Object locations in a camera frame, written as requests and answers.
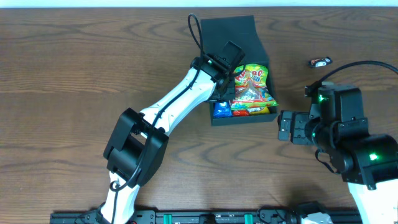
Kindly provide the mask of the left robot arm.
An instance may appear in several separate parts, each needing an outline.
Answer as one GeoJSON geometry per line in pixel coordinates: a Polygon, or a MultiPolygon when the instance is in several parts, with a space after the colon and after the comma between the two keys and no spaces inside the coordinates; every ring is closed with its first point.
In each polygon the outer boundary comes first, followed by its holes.
{"type": "Polygon", "coordinates": [[[199,104],[221,99],[244,56],[231,41],[218,54],[201,54],[161,100],[140,112],[128,108],[120,115],[103,153],[110,184],[98,223],[130,220],[139,189],[162,163],[170,133],[199,104]]]}

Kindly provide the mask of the black gift box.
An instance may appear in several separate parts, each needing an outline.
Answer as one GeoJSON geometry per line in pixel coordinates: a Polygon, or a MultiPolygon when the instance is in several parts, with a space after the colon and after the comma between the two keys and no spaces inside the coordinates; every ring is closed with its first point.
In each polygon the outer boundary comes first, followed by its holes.
{"type": "MultiPolygon", "coordinates": [[[[268,55],[257,35],[254,16],[203,19],[201,31],[205,52],[218,53],[230,40],[243,49],[245,53],[243,63],[254,63],[270,68],[268,55]]],[[[215,118],[214,107],[215,105],[210,103],[212,126],[272,122],[278,115],[278,107],[271,106],[269,114],[215,118]]]]}

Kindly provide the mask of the black Mars mini bar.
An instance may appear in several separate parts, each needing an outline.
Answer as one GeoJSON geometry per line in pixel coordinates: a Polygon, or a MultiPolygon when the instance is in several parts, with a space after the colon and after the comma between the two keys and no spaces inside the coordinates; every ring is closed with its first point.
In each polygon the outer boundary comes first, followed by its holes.
{"type": "Polygon", "coordinates": [[[310,68],[324,67],[333,63],[330,57],[316,58],[308,62],[310,68]]]}

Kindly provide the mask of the blue Oreo cookie pack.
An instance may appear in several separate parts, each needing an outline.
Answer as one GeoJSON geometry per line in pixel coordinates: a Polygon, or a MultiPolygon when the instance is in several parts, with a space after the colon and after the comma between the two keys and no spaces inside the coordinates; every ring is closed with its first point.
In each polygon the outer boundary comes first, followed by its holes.
{"type": "Polygon", "coordinates": [[[229,101],[214,104],[213,117],[214,118],[229,118],[233,113],[229,101]]]}

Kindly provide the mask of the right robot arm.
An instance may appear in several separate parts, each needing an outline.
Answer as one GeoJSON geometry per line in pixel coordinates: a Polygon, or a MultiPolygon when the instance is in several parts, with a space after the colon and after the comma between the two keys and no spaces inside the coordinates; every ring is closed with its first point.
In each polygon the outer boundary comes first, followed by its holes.
{"type": "Polygon", "coordinates": [[[328,154],[325,167],[347,183],[363,223],[397,223],[397,141],[369,133],[361,90],[326,82],[305,95],[308,112],[280,112],[279,140],[328,154]]]}

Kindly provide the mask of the green Haribo gummy bag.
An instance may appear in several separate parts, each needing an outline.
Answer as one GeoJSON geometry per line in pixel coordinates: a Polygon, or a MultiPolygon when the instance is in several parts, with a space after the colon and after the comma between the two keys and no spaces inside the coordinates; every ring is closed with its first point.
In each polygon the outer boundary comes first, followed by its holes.
{"type": "Polygon", "coordinates": [[[266,66],[251,63],[238,66],[233,75],[235,99],[231,101],[231,109],[248,110],[277,106],[278,103],[268,89],[269,70],[266,66]]]}

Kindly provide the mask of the yellow sweets bag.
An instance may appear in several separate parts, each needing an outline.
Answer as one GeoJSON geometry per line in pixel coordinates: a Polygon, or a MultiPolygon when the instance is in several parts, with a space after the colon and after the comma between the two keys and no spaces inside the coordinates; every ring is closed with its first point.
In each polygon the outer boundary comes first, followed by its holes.
{"type": "Polygon", "coordinates": [[[248,113],[250,115],[261,115],[261,114],[269,114],[270,111],[268,107],[258,107],[258,108],[248,108],[248,113]]]}

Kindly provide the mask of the red candy bag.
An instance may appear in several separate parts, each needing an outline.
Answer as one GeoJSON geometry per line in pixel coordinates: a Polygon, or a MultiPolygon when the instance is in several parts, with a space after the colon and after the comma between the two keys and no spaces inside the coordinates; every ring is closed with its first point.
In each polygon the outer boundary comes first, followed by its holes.
{"type": "Polygon", "coordinates": [[[249,116],[248,110],[232,110],[233,116],[249,116]]]}

